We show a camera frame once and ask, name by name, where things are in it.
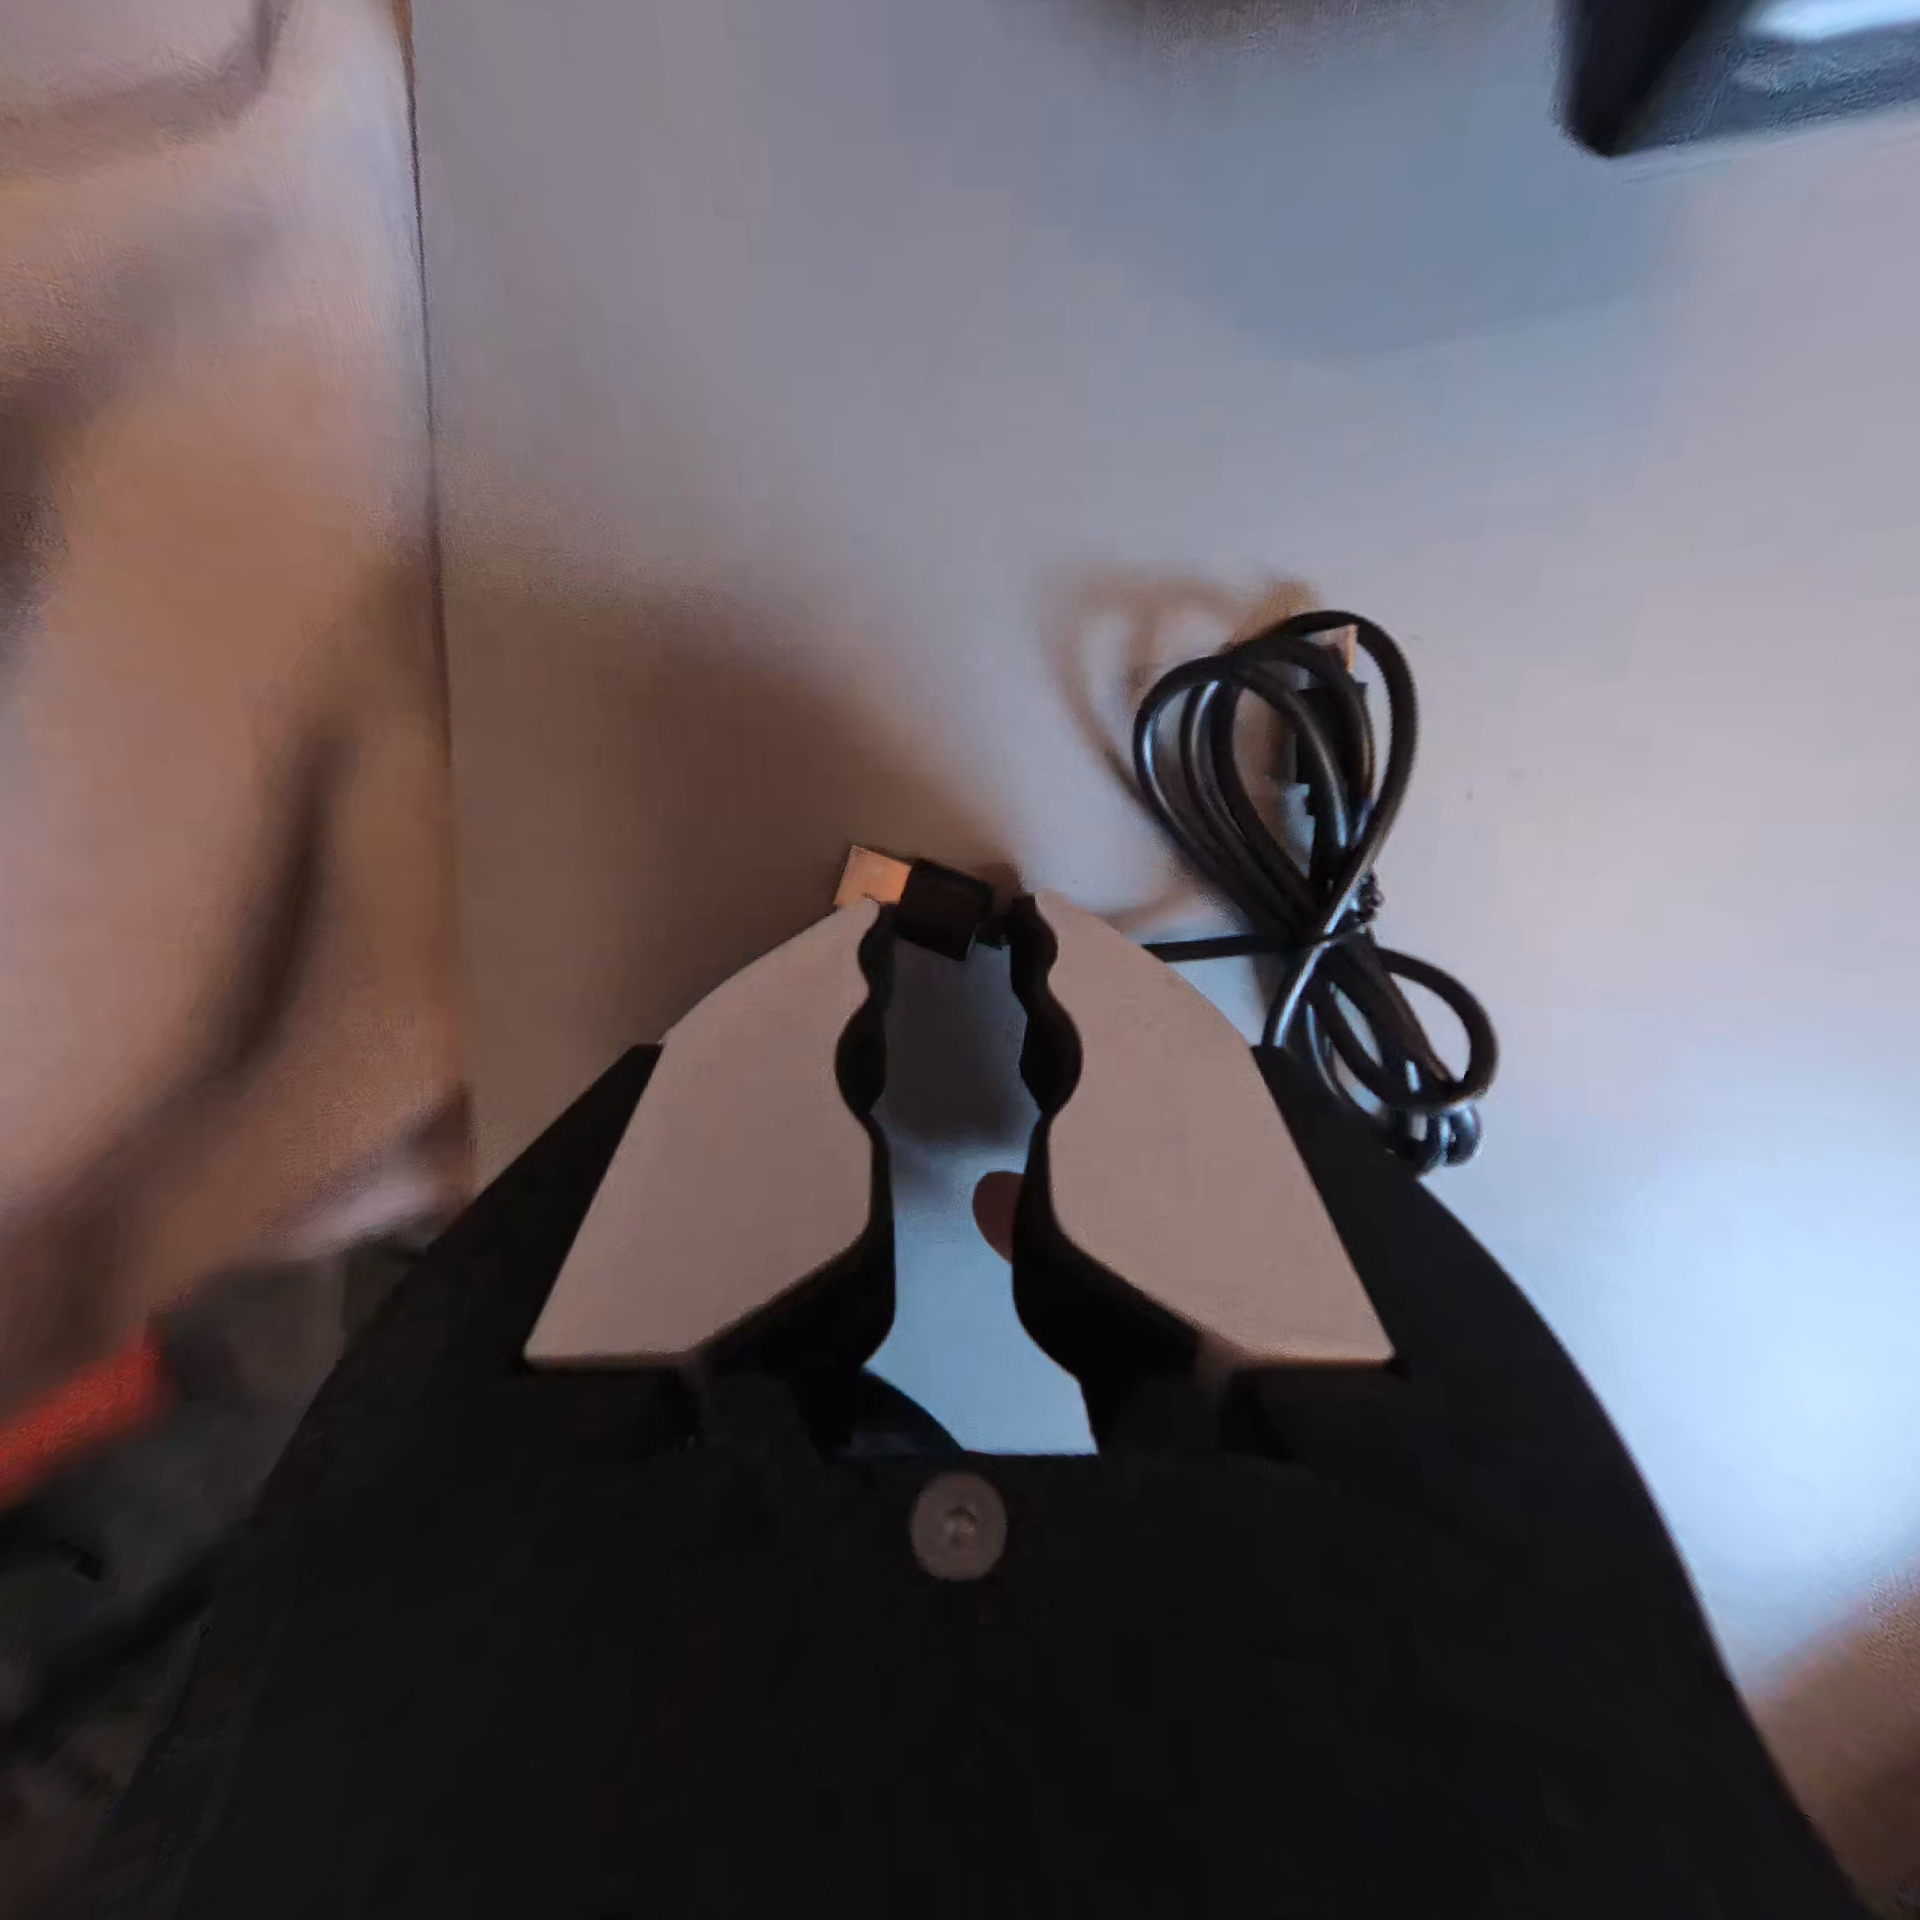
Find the dark angular object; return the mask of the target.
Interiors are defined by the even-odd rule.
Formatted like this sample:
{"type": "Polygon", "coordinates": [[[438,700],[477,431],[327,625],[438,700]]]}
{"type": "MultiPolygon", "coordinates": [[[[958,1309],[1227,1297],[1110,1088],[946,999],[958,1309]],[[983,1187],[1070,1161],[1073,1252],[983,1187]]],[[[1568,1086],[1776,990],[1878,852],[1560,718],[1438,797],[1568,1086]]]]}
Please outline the dark angular object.
{"type": "Polygon", "coordinates": [[[1559,5],[1568,134],[1617,160],[1918,99],[1915,1],[1559,5]]]}

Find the orange object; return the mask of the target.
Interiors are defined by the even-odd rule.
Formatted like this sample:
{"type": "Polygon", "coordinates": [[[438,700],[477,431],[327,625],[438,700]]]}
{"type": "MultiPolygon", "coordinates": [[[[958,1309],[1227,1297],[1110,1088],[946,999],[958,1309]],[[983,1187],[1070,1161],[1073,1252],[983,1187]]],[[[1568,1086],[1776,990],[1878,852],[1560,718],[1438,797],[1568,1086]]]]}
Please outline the orange object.
{"type": "Polygon", "coordinates": [[[175,1406],[160,1325],[149,1323],[123,1349],[46,1387],[1,1421],[1,1511],[85,1457],[150,1429],[175,1406]]]}

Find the person's beige clothing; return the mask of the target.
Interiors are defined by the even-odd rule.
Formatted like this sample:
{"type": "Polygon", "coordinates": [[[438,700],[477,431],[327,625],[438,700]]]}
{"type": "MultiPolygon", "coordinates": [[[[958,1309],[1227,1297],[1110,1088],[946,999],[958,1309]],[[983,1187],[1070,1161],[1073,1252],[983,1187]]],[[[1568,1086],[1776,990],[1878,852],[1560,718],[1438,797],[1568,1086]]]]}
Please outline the person's beige clothing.
{"type": "Polygon", "coordinates": [[[3,1414],[461,1177],[407,5],[3,5],[3,1414]]]}

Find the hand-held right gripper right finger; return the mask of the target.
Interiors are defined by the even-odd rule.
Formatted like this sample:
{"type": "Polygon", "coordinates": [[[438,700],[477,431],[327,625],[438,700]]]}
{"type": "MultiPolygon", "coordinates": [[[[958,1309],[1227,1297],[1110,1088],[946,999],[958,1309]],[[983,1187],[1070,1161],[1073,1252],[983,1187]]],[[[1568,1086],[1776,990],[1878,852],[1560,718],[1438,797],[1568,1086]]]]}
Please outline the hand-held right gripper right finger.
{"type": "Polygon", "coordinates": [[[1253,1044],[1063,893],[1009,913],[1018,1072],[1038,1105],[1013,1227],[1023,1333],[1097,1448],[1210,1444],[1238,1375],[1375,1373],[1381,1311],[1253,1044]]]}

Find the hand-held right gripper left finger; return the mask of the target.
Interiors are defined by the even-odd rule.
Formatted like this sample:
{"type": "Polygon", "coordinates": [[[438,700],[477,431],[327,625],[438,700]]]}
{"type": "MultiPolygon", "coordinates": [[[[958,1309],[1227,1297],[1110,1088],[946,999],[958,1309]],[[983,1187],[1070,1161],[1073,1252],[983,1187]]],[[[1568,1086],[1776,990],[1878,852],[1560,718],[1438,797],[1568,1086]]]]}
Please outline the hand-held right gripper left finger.
{"type": "Polygon", "coordinates": [[[866,1413],[895,1321],[874,1123],[895,917],[839,904],[683,1014],[567,1247],[523,1357],[781,1383],[821,1441],[866,1413]]]}

